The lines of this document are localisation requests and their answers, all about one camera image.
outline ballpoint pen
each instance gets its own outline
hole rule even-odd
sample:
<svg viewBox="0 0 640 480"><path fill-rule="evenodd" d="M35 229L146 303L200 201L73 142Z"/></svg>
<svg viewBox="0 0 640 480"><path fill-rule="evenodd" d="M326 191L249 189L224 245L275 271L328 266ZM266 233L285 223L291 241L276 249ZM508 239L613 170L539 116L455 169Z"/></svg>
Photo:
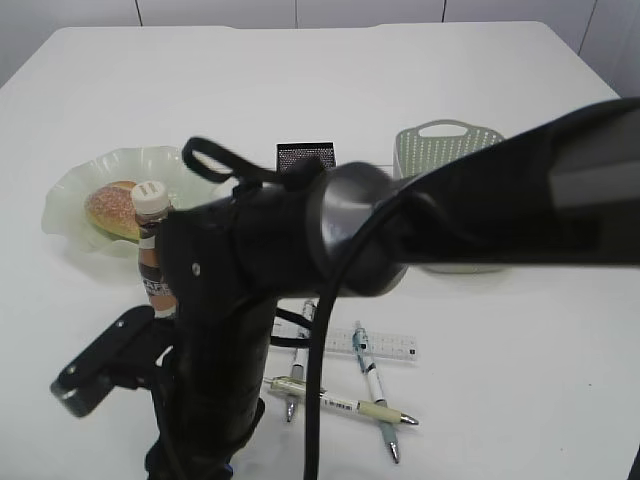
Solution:
<svg viewBox="0 0 640 480"><path fill-rule="evenodd" d="M353 350L360 364L360 370L362 374L367 377L371 399L376 405L386 407L387 401L384 398L378 368L371 354L370 347L366 330L360 322L356 322L356 330L353 333ZM378 426L382 432L382 440L384 440L384 443L389 448L391 458L393 458L395 463L400 463L400 447L398 446L398 437L396 437L396 431L393 425L389 422L379 420Z"/></svg>
<svg viewBox="0 0 640 480"><path fill-rule="evenodd" d="M313 304L312 300L307 300L304 302L304 306L302 307L302 316L309 321L313 320L313 315L316 312L316 306ZM298 338L308 338L309 331L306 328L298 327ZM304 380L304 369L307 365L307 349L306 348L296 348L295 353L293 354L293 364L291 365L291 378L295 378L296 380ZM287 422L293 420L293 416L296 413L296 408L298 407L298 397L295 395L288 394L285 399L287 404L287 412L285 419Z"/></svg>
<svg viewBox="0 0 640 480"><path fill-rule="evenodd" d="M304 398L306 383L291 377L265 378L264 382L271 386L274 392L287 393ZM406 423L408 425L418 425L415 418L400 410L376 405L365 400L349 400L337 395L328 393L326 390L320 391L320 405L333 410L338 410L346 414L364 415L376 420L383 420L389 423Z"/></svg>

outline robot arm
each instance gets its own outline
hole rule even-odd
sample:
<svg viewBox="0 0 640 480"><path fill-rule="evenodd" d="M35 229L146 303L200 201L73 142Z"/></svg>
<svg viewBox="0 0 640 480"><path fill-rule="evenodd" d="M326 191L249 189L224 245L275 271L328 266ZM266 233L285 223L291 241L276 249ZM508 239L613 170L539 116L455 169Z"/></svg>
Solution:
<svg viewBox="0 0 640 480"><path fill-rule="evenodd" d="M160 439L152 480L230 478L250 438L278 299L320 294L311 333L305 479L318 464L322 348L337 295L379 295L408 264L640 264L640 100L592 106L431 174L393 181L309 159L281 176L192 139L185 162L237 176L229 198L169 215L157 248L175 324L127 312L52 391L76 415L114 385L149 388ZM209 154L231 168L212 172ZM155 362L172 347L161 367Z"/></svg>

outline plate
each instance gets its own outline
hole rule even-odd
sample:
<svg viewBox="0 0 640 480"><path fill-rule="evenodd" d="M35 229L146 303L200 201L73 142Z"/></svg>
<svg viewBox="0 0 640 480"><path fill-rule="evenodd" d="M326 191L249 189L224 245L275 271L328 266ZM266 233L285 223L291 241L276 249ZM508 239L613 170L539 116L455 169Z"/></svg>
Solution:
<svg viewBox="0 0 640 480"><path fill-rule="evenodd" d="M97 189L118 180L159 180L177 209L191 208L230 193L226 184L210 183L182 163L176 147L120 148L69 170L52 188L42 214L42 231L62 235L74 250L116 257L137 256L137 244L107 236L86 218L84 202Z"/></svg>

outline sesame bun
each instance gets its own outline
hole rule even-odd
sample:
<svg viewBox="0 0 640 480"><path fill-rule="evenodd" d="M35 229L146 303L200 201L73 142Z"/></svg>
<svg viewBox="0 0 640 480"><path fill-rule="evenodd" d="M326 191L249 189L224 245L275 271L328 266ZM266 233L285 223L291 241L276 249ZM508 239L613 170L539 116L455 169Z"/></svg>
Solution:
<svg viewBox="0 0 640 480"><path fill-rule="evenodd" d="M96 190L84 204L87 219L109 233L137 241L140 231L131 201L135 186L136 182L119 181Z"/></svg>

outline ruler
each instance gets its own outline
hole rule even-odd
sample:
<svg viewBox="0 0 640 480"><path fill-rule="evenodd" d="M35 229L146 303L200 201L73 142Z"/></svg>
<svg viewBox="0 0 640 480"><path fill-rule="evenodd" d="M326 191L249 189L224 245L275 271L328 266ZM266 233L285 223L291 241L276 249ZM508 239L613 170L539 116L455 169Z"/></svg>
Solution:
<svg viewBox="0 0 640 480"><path fill-rule="evenodd" d="M327 332L325 352L353 355L353 332L345 328L330 328ZM272 335L296 338L298 326L277 318L273 323ZM411 335L377 333L367 330L371 353L379 358L415 361L418 358L416 338Z"/></svg>

